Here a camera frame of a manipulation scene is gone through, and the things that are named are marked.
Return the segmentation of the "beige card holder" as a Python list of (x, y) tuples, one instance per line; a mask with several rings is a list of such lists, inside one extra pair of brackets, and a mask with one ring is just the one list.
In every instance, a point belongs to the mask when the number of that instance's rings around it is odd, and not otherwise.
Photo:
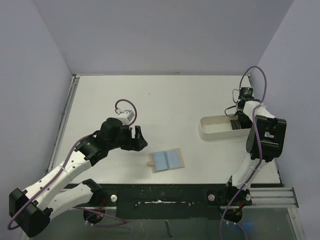
[(185, 167), (180, 148), (158, 151), (149, 154), (147, 166), (153, 173), (181, 169)]

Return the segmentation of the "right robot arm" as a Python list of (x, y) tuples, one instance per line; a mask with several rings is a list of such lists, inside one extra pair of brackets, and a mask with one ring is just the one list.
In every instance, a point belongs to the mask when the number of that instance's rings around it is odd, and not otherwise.
[(222, 192), (223, 200), (230, 205), (244, 198), (261, 169), (282, 154), (287, 129), (285, 119), (269, 113), (263, 101), (254, 98), (253, 88), (241, 87), (238, 91), (231, 129), (249, 133), (245, 144), (247, 155)]

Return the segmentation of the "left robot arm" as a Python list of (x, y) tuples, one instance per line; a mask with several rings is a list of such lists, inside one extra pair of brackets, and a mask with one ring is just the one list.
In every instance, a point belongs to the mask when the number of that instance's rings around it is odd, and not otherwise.
[(140, 152), (148, 146), (139, 125), (125, 125), (109, 117), (99, 130), (77, 140), (66, 159), (42, 179), (24, 190), (9, 194), (8, 230), (21, 228), (29, 237), (40, 234), (50, 221), (78, 205), (95, 206), (102, 199), (101, 187), (92, 179), (62, 192), (72, 180), (87, 171), (115, 149)]

